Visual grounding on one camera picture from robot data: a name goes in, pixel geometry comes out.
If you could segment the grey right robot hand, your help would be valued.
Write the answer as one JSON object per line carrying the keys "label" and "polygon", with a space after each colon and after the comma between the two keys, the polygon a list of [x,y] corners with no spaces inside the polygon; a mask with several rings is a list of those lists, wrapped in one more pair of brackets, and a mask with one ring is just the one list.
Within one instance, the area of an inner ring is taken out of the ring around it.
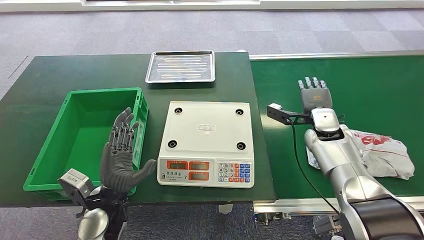
{"label": "grey right robot hand", "polygon": [[333,108],[331,93],[325,81],[306,76],[304,80],[298,80],[297,83],[304,114],[309,114],[315,108]]}

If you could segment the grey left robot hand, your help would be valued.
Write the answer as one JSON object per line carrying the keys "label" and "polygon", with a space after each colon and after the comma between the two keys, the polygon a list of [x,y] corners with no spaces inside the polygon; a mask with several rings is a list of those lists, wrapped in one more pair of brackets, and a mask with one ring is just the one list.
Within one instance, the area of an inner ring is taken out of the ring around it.
{"label": "grey left robot hand", "polygon": [[139,122],[131,124],[134,117],[132,109],[127,107],[115,118],[102,152],[100,182],[117,193],[128,193],[157,166],[157,160],[150,159],[143,168],[137,171],[133,168],[133,140],[139,126]]}

